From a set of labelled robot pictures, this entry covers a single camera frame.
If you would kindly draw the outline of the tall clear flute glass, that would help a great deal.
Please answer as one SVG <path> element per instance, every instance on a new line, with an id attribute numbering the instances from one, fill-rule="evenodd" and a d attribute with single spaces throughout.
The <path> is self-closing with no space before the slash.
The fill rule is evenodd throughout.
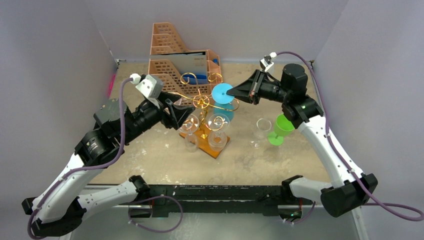
<path id="1" fill-rule="evenodd" d="M 199 148 L 199 138 L 195 135 L 199 126 L 199 118 L 194 114 L 190 114 L 179 129 L 184 134 L 184 144 L 186 150 L 190 153 L 196 152 Z"/>

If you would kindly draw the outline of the blue plastic goblet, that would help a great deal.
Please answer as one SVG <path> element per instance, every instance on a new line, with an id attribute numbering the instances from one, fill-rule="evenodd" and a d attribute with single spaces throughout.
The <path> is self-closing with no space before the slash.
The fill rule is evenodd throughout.
<path id="1" fill-rule="evenodd" d="M 230 121 L 234 118 L 235 106 L 232 104 L 234 96 L 228 95 L 227 91 L 233 87 L 228 83 L 220 83 L 212 89 L 211 96 L 214 100 L 213 113 L 223 114 L 228 117 Z"/>

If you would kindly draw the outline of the small clear goblet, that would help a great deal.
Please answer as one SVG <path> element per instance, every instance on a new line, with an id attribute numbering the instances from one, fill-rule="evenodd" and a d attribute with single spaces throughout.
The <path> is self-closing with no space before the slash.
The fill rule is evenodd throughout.
<path id="1" fill-rule="evenodd" d="M 254 149 L 260 149 L 264 145 L 271 128 L 272 123 L 269 119 L 258 119 L 255 124 L 252 139 L 249 141 L 250 146 Z"/>

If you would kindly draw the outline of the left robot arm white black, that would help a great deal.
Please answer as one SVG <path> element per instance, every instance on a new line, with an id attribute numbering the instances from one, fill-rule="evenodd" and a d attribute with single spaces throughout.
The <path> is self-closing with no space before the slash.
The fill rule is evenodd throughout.
<path id="1" fill-rule="evenodd" d="M 77 144 L 55 182 L 40 196 L 22 202 L 24 212 L 30 216 L 29 236 L 34 240 L 61 237 L 105 209 L 119 204 L 146 203 L 151 189 L 139 175 L 96 193 L 81 195 L 81 191 L 120 158 L 124 146 L 154 125 L 161 123 L 167 129 L 178 130 L 195 110 L 193 106 L 176 105 L 178 100 L 178 95 L 161 92 L 157 104 L 144 100 L 134 112 L 122 98 L 103 105 L 94 114 L 94 128 Z"/>

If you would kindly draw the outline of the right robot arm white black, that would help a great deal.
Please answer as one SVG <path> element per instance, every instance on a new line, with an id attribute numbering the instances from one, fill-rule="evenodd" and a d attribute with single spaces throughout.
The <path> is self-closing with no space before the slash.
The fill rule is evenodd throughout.
<path id="1" fill-rule="evenodd" d="M 280 80 L 270 80 L 266 72 L 255 70 L 244 82 L 229 89 L 227 95 L 245 103 L 257 105 L 260 99 L 281 103 L 283 118 L 291 123 L 318 155 L 330 182 L 319 182 L 296 175 L 282 182 L 280 196 L 288 204 L 299 198 L 320 203 L 332 217 L 339 217 L 367 203 L 378 180 L 374 174 L 364 174 L 344 150 L 335 151 L 337 140 L 330 140 L 326 118 L 318 103 L 307 95 L 308 75 L 303 66 L 284 66 Z"/>

